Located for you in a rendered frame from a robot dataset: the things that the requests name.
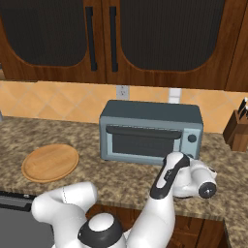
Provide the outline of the toaster oven glass door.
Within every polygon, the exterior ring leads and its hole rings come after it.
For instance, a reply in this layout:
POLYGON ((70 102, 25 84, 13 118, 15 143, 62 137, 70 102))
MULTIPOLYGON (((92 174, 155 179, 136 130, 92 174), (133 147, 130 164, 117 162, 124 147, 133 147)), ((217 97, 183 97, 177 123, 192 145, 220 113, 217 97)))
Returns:
POLYGON ((175 139, 107 134, 112 136, 113 153, 165 158, 173 152, 175 139))

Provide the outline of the grey toaster oven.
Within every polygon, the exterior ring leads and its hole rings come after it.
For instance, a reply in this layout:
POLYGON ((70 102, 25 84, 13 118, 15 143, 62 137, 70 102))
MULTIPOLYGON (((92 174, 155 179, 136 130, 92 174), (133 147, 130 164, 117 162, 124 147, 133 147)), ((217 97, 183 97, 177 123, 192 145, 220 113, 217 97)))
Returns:
POLYGON ((99 119, 101 158, 161 166, 164 160, 161 157, 113 153, 112 136, 107 134, 107 125, 180 131, 181 139, 174 141, 173 151, 192 154, 196 159, 200 155, 203 122, 200 108, 196 105, 121 100, 107 102, 99 119), (195 135, 197 140, 189 142, 189 135, 195 135))

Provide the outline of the brown cupboard door dark panel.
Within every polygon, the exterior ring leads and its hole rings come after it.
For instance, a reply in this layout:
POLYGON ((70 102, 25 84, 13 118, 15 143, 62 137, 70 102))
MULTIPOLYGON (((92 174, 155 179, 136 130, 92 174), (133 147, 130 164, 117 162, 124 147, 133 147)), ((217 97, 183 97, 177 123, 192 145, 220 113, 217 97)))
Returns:
POLYGON ((9 80, 104 83, 101 0, 0 0, 0 64, 9 80), (96 72, 85 7, 93 7, 96 72))
POLYGON ((101 0, 107 82, 226 88, 247 0, 101 0), (109 7, 116 7, 118 72, 109 7))

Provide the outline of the round wooden cutting board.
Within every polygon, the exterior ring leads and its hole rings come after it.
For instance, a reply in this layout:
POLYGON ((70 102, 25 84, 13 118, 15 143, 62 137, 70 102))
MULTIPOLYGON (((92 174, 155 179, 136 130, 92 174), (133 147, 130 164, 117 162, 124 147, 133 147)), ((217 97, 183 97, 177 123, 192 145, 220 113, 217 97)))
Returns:
POLYGON ((70 174, 78 161, 78 152, 72 146, 54 143, 39 147, 27 155, 21 172, 32 182, 49 183, 70 174))

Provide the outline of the brown wooden knife block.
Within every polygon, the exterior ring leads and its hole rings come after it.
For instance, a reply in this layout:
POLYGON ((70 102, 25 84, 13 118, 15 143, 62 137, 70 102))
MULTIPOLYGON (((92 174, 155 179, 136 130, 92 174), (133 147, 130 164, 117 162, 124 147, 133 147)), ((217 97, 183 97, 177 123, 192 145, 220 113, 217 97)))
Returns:
POLYGON ((223 132, 223 138, 231 151, 245 152, 248 146, 248 119, 245 116, 239 118, 235 110, 223 132))

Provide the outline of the brown wooden base cupboard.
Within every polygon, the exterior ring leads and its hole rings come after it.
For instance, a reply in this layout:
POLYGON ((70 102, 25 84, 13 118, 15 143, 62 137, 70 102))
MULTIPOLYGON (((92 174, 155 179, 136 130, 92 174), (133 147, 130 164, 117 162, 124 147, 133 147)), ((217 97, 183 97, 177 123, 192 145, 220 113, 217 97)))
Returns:
MULTIPOLYGON (((102 204, 93 205, 86 213, 87 218, 108 212, 117 217, 123 231, 129 230, 140 216, 140 210, 102 204)), ((224 223, 200 218, 175 216, 175 227, 166 248, 231 248, 228 244, 224 223)))

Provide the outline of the brown wooden cupboard side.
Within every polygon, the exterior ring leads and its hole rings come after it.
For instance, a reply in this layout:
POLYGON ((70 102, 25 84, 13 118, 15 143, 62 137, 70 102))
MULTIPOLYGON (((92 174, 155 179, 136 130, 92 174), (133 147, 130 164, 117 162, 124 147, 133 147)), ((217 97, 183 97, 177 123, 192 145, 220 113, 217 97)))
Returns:
POLYGON ((232 59, 226 91, 248 92, 248 0, 232 59))

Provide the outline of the grey built-in appliance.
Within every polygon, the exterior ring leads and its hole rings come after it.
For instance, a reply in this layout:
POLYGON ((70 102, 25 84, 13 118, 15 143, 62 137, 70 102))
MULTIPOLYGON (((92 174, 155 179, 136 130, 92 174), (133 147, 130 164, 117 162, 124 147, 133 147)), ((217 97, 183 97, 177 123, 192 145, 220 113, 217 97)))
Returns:
POLYGON ((0 191, 0 248, 51 248, 51 225, 37 222, 33 195, 0 191))

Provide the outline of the white wall outlet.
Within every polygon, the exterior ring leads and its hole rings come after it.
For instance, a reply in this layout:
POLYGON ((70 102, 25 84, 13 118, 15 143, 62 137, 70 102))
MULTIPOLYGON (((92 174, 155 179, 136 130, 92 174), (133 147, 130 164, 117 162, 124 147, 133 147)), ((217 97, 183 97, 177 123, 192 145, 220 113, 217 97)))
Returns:
POLYGON ((116 86, 116 98, 118 100, 129 100, 130 99, 130 87, 128 85, 117 85, 116 86))

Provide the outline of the white wall switch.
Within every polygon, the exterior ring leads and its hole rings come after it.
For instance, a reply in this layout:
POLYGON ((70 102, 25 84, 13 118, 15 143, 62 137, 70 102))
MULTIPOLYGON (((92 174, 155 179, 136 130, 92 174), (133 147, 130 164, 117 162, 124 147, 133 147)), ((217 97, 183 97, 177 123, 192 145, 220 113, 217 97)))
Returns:
POLYGON ((181 99, 181 93, 182 93, 181 88, 170 88, 168 102, 170 104, 179 104, 181 99))

